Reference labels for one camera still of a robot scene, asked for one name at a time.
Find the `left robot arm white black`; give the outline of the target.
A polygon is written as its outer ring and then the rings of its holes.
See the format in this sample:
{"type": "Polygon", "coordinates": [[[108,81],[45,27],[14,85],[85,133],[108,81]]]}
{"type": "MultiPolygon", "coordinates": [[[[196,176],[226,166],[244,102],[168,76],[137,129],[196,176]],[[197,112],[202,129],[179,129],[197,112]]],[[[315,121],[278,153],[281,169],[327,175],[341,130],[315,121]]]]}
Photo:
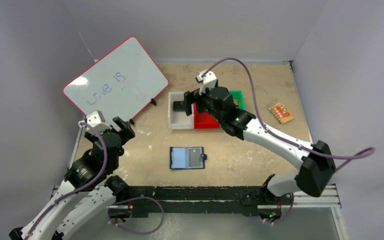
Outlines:
{"type": "Polygon", "coordinates": [[[79,121],[92,148],[74,160],[45,207],[27,225],[11,230],[12,240],[68,240],[82,225],[112,203],[129,199],[128,185],[114,175],[123,145],[136,135],[131,121],[116,116],[119,129],[107,124],[100,111],[79,121]]]}

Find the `blue leather card holder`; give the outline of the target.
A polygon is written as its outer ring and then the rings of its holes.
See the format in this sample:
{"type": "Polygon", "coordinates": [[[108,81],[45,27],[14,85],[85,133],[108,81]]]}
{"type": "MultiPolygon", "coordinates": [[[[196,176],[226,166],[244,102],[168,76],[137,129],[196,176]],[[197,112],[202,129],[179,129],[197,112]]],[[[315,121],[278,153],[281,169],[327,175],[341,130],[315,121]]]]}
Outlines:
{"type": "Polygon", "coordinates": [[[190,170],[190,169],[204,169],[208,155],[205,153],[204,147],[174,147],[169,148],[169,168],[171,170],[190,170]],[[188,166],[188,149],[201,148],[201,157],[203,166],[200,168],[190,168],[188,166]]]}

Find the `green plastic bin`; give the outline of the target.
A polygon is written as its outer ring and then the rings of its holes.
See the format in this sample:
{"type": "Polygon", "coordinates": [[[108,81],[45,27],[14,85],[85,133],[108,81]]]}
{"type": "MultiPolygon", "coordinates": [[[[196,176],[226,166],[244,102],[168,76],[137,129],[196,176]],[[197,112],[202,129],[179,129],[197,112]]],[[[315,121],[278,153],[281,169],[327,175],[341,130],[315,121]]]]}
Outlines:
{"type": "Polygon", "coordinates": [[[242,109],[242,110],[246,110],[246,106],[245,106],[245,101],[244,101],[244,96],[243,96],[243,93],[241,90],[230,90],[229,93],[232,95],[233,97],[233,102],[234,104],[242,109]]]}

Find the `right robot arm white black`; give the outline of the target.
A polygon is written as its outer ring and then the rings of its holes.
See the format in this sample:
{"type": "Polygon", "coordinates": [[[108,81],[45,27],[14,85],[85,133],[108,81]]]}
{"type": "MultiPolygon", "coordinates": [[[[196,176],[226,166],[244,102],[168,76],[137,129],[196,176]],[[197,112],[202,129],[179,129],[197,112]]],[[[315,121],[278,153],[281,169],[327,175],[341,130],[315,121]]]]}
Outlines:
{"type": "Polygon", "coordinates": [[[260,123],[254,114],[234,104],[233,96],[225,87],[218,86],[203,94],[199,89],[186,91],[182,105],[187,115],[192,114],[193,104],[198,112],[215,118],[228,135],[259,145],[296,168],[296,171],[275,174],[266,180],[260,196],[268,204],[280,196],[299,191],[320,197],[335,173],[330,148],[325,142],[312,144],[260,123]]]}

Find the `white plastic bin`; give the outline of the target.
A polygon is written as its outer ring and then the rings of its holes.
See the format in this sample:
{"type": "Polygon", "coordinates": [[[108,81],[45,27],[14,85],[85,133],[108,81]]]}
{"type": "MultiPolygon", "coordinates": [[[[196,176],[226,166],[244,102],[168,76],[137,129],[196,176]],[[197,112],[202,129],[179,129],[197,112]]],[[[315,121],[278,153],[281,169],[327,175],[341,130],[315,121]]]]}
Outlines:
{"type": "Polygon", "coordinates": [[[171,130],[191,130],[194,128],[194,115],[187,116],[185,112],[174,112],[172,110],[173,101],[183,101],[183,92],[169,92],[168,93],[168,127],[171,130]]]}

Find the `red plastic bin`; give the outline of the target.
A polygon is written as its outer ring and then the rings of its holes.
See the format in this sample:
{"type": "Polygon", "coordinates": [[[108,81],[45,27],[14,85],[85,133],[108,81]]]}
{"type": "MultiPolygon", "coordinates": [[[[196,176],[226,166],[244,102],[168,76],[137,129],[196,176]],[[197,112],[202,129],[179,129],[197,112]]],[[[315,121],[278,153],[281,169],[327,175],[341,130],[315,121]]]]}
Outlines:
{"type": "Polygon", "coordinates": [[[193,104],[194,129],[218,129],[220,124],[207,112],[198,112],[197,104],[193,104]]]}

